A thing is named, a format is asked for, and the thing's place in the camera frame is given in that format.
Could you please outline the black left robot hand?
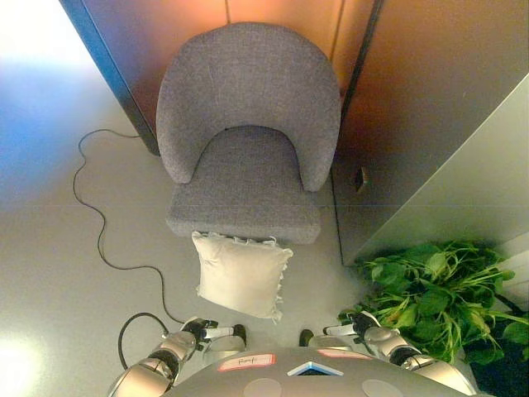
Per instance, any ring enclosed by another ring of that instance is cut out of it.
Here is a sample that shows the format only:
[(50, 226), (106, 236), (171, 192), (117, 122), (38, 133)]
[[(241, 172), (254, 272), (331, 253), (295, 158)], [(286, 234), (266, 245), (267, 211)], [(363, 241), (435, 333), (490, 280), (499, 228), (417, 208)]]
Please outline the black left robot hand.
[(191, 333), (196, 343), (210, 342), (212, 339), (234, 334), (233, 327), (219, 327), (217, 321), (195, 317), (186, 321), (180, 330)]

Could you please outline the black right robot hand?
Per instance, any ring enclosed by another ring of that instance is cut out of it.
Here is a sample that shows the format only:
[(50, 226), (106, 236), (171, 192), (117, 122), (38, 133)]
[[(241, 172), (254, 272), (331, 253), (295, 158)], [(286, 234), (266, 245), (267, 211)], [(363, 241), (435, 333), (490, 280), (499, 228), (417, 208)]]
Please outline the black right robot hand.
[(357, 336), (362, 342), (365, 334), (370, 328), (380, 328), (381, 324), (371, 313), (361, 311), (359, 313), (348, 313), (346, 323), (342, 325), (329, 326), (322, 329), (327, 336)]

